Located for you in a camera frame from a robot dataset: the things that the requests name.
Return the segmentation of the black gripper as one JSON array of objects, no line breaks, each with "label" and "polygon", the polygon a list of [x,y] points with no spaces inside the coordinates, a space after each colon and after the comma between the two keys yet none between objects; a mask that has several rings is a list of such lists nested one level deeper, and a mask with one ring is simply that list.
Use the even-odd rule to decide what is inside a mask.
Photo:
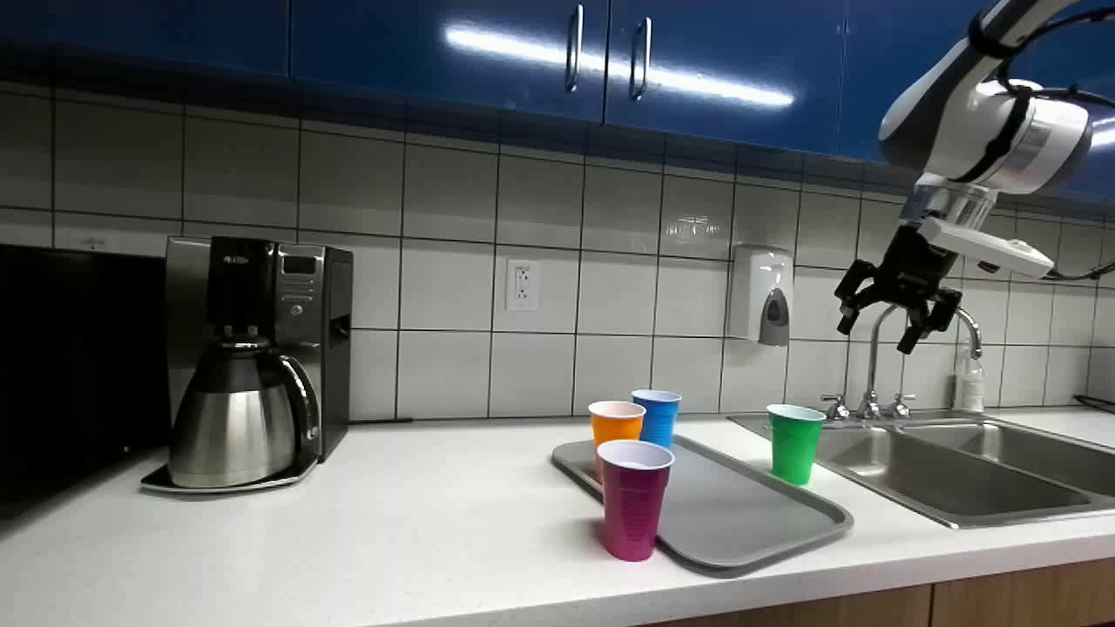
[{"label": "black gripper", "polygon": [[901,225],[877,264],[854,262],[838,281],[838,329],[852,334],[867,302],[901,302],[905,308],[901,353],[910,356],[959,313],[962,296],[941,285],[951,264],[956,249],[935,248],[917,225]]}]

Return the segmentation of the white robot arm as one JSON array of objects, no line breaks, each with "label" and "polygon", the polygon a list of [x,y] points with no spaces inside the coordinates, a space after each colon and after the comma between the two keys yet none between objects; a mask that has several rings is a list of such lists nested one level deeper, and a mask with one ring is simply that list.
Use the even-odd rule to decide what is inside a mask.
[{"label": "white robot arm", "polygon": [[989,273],[1059,278],[1050,254],[985,232],[984,224],[1002,195],[1056,184],[1095,146],[1092,105],[1103,105],[1103,95],[1011,75],[1011,64],[1036,37],[1113,16],[1110,5],[1072,14],[1072,4],[997,0],[890,105],[877,125],[882,154],[915,168],[917,182],[884,254],[859,257],[838,281],[841,334],[852,334],[867,306],[890,302],[905,313],[901,353],[910,356],[962,308],[962,292],[944,285],[959,257]]}]

